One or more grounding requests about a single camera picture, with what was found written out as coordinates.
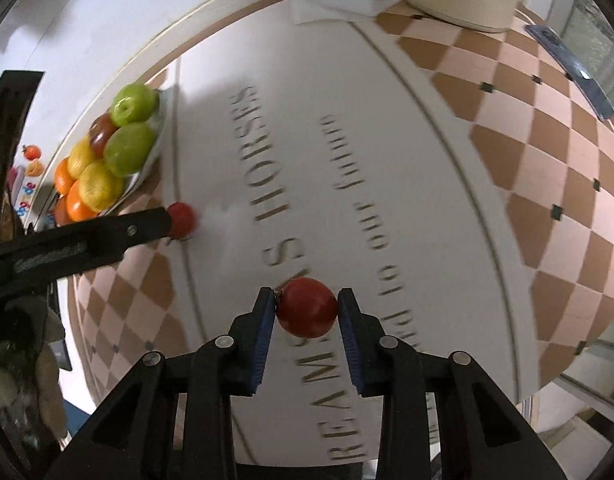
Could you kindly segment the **white gloved hand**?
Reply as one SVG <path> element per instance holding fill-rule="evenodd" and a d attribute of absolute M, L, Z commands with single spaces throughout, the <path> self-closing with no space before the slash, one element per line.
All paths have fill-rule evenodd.
<path fill-rule="evenodd" d="M 0 425 L 31 467 L 67 436 L 58 365 L 50 344 L 64 328 L 46 300 L 25 296 L 0 305 Z"/>

